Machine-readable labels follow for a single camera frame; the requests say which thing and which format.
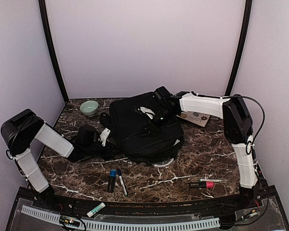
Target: green bowl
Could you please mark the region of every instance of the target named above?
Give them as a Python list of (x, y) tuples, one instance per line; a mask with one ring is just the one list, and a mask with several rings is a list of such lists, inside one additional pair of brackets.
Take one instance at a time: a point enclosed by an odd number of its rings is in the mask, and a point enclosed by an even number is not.
[(89, 100), (84, 102), (81, 106), (80, 106), (80, 111), (86, 115), (86, 116), (94, 116), (95, 113), (97, 112), (97, 108), (98, 108), (98, 102), (97, 101), (93, 101), (93, 100)]

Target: slotted white strip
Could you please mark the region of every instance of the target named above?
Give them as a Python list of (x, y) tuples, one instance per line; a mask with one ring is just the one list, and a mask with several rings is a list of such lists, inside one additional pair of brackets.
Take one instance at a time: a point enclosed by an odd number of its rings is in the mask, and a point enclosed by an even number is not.
[[(59, 225), (59, 214), (23, 205), (22, 213)], [(88, 231), (197, 231), (220, 227), (219, 218), (169, 224), (119, 224), (82, 219)]]

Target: black pole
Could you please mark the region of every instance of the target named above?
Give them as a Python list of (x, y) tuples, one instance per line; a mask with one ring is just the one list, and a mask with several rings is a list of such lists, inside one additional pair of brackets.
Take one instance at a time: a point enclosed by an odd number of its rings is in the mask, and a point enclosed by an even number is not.
[(242, 57), (242, 53), (243, 53), (243, 49), (244, 49), (245, 39), (246, 39), (246, 35), (247, 35), (247, 29), (249, 27), (251, 5), (252, 5), (252, 0), (246, 0), (240, 39), (239, 39), (239, 43), (237, 46), (236, 57), (235, 57), (235, 61), (233, 63), (233, 67), (232, 67), (232, 71), (230, 74), (228, 86), (227, 86), (227, 89), (225, 92), (225, 96), (229, 96), (231, 94), (233, 85), (235, 84), (237, 71), (238, 71), (239, 66), (240, 66), (240, 61), (241, 61), (241, 57)]
[(69, 98), (67, 95), (66, 88), (64, 86), (64, 82), (62, 79), (62, 75), (61, 75), (58, 60), (57, 60), (57, 56), (56, 56), (56, 53), (54, 51), (53, 39), (52, 39), (52, 34), (50, 32), (45, 0), (39, 0), (39, 10), (40, 10), (41, 18), (42, 18), (42, 23), (43, 23), (43, 28), (44, 28), (44, 33), (45, 33), (45, 38), (46, 38), (46, 42), (47, 42), (47, 46), (48, 46), (50, 59), (51, 59), (52, 64), (53, 64), (53, 70), (54, 70), (54, 73), (56, 75), (62, 97), (63, 97), (65, 103), (67, 103), (69, 101)]

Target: dark marble surface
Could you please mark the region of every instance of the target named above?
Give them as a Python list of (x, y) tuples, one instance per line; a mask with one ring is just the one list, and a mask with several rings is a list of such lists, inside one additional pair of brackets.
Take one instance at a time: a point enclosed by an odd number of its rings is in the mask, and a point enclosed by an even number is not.
[[(86, 100), (71, 100), (62, 112), (55, 128), (66, 138), (75, 136), (78, 128), (89, 124), (103, 130), (98, 118), (108, 112), (113, 99), (97, 99), (97, 115), (87, 117), (79, 107)], [(233, 148), (223, 135), (222, 120), (211, 117), (205, 128), (180, 120), (185, 143), (177, 159), (168, 167), (157, 168), (135, 164), (123, 156), (104, 161), (93, 158), (83, 163), (71, 163), (53, 150), (45, 148), (39, 166), (56, 194), (81, 199), (112, 202), (178, 202), (207, 199), (238, 193), (239, 171)], [(123, 195), (117, 178), (115, 192), (107, 192), (111, 169), (120, 168), (129, 193)], [(189, 182), (199, 178), (225, 179), (212, 189), (190, 189)]]

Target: white wall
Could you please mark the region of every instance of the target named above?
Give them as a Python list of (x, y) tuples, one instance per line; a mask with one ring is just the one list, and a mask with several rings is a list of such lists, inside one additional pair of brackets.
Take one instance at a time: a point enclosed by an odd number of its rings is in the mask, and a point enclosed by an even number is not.
[[(254, 97), (265, 108), (256, 151), (289, 219), (289, 0), (254, 1), (236, 92)], [(251, 113), (259, 122), (260, 110), (252, 106)]]
[[(64, 102), (49, 58), (38, 1), (0, 0), (0, 128), (31, 108), (53, 124)], [(41, 146), (34, 147), (39, 154)], [(18, 187), (25, 186), (0, 134), (0, 231), (5, 230)]]
[(155, 90), (223, 95), (244, 0), (48, 0), (70, 98)]

